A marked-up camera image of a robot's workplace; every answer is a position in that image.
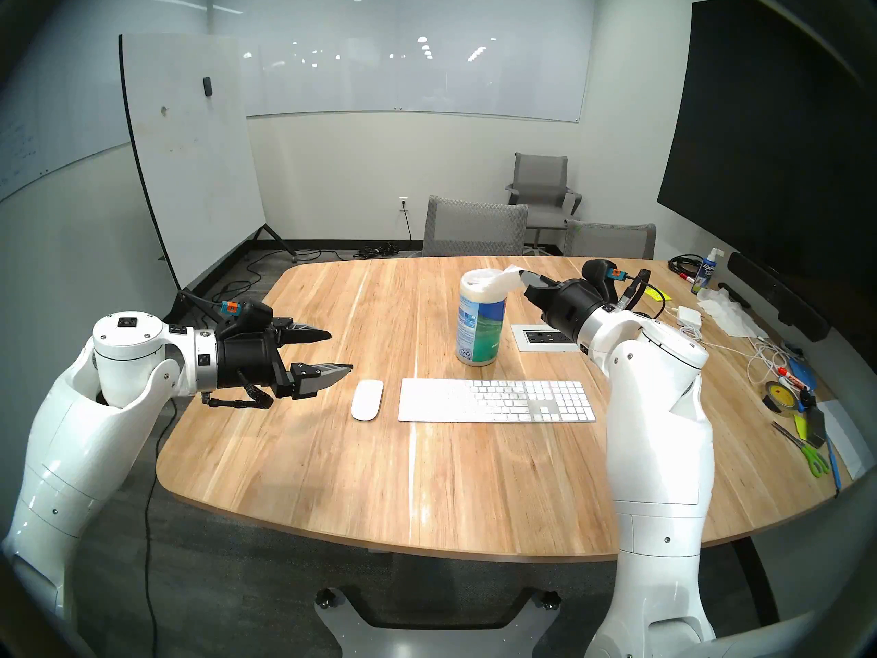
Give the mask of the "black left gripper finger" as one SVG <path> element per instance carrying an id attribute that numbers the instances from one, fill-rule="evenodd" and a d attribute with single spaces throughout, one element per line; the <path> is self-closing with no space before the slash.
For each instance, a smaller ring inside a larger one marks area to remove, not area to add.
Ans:
<path id="1" fill-rule="evenodd" d="M 297 323 L 294 318 L 277 318 L 278 345 L 312 344 L 331 338 L 330 332 L 315 326 Z"/>
<path id="2" fill-rule="evenodd" d="M 320 363 L 308 365 L 302 362 L 290 364 L 293 389 L 291 398 L 313 398 L 321 390 L 328 389 L 352 373 L 354 366 L 346 363 Z"/>

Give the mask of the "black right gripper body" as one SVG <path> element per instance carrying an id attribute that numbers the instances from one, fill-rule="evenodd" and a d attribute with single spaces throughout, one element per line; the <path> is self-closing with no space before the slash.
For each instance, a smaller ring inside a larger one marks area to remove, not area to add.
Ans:
<path id="1" fill-rule="evenodd" d="M 612 281 L 597 284 L 582 278 L 541 281 L 542 321 L 577 343 L 593 342 L 617 308 L 618 294 Z"/>

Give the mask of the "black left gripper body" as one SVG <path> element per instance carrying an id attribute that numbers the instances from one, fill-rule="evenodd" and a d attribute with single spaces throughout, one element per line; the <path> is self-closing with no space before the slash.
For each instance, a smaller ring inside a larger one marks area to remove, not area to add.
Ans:
<path id="1" fill-rule="evenodd" d="M 242 388 L 251 400 L 295 398 L 296 378 L 280 348 L 295 341 L 294 318 L 226 318 L 216 325 L 216 388 Z"/>

